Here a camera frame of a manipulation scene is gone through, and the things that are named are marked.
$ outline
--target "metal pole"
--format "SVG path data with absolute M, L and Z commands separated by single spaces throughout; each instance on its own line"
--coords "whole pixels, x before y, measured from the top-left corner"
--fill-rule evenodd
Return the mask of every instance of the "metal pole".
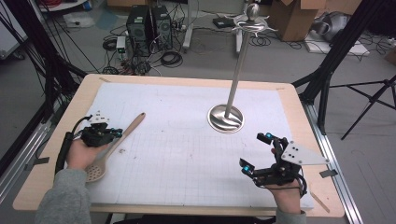
M 238 62 L 236 63 L 235 71 L 233 72 L 233 84 L 231 86 L 230 96 L 228 97 L 228 103 L 225 109 L 225 118 L 230 117 L 231 107 L 233 106 L 233 98 L 235 97 L 236 87 L 238 87 L 239 73 L 241 73 L 242 65 L 244 64 L 244 60 L 247 55 L 248 42 L 250 40 L 251 33 L 245 32 L 243 36 L 244 38 L 242 39 L 242 47 L 241 51 L 239 52 Z

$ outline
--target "grid paper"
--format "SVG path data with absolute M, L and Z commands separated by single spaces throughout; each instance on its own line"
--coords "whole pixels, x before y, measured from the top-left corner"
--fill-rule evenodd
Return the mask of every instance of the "grid paper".
M 276 207 L 272 194 L 241 173 L 239 159 L 268 168 L 270 148 L 256 139 L 291 140 L 276 91 L 239 89 L 233 105 L 245 116 L 237 133 L 213 130 L 207 112 L 228 99 L 228 88 L 104 83 L 88 114 L 100 110 L 108 127 L 126 129 L 147 115 L 107 161 L 105 176 L 87 184 L 93 203 Z M 310 195 L 303 208 L 312 208 Z

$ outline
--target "wooden spatula handle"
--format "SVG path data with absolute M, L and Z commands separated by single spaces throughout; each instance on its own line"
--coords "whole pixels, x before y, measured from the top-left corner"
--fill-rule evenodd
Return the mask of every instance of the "wooden spatula handle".
M 111 153 L 122 143 L 122 141 L 128 137 L 128 135 L 137 127 L 139 126 L 140 122 L 145 118 L 146 113 L 139 114 L 134 121 L 128 126 L 128 128 L 123 132 L 122 137 L 111 147 L 111 149 L 107 152 L 106 157 L 108 158 Z

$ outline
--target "wooden table frame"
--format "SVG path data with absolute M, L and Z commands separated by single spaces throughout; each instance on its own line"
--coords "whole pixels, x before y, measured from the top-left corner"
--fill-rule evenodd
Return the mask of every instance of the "wooden table frame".
M 44 194 L 52 187 L 56 158 L 61 148 L 64 134 L 73 129 L 74 124 L 84 117 L 90 108 L 96 93 L 104 82 L 135 83 L 151 85 L 178 85 L 202 87 L 231 87 L 229 80 L 194 79 L 174 77 L 125 77 L 109 75 L 88 75 L 81 83 L 75 97 L 65 111 L 52 137 L 41 153 L 41 158 L 49 157 L 49 163 L 34 167 L 16 197 L 13 207 L 16 210 L 35 211 Z M 309 125 L 308 119 L 291 84 L 240 81 L 239 89 L 277 91 L 284 107 L 293 140 L 300 145 L 320 153 L 318 143 Z M 342 217 L 345 213 L 334 183 L 330 177 L 319 174 L 327 170 L 325 165 L 305 166 L 304 175 L 314 198 L 314 209 L 307 210 L 309 217 Z M 216 215 L 216 216 L 272 216 L 275 211 L 265 208 L 245 207 L 202 207 L 169 205 L 129 205 L 129 204 L 93 204 L 91 211 L 108 213 L 136 214 L 179 214 L 179 215 Z

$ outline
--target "round metal base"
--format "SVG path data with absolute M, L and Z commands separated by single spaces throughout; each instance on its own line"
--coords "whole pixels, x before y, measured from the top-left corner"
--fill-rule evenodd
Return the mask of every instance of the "round metal base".
M 227 105 L 215 105 L 207 113 L 207 121 L 220 133 L 236 133 L 244 126 L 245 119 L 241 111 L 232 106 L 230 116 L 225 118 Z

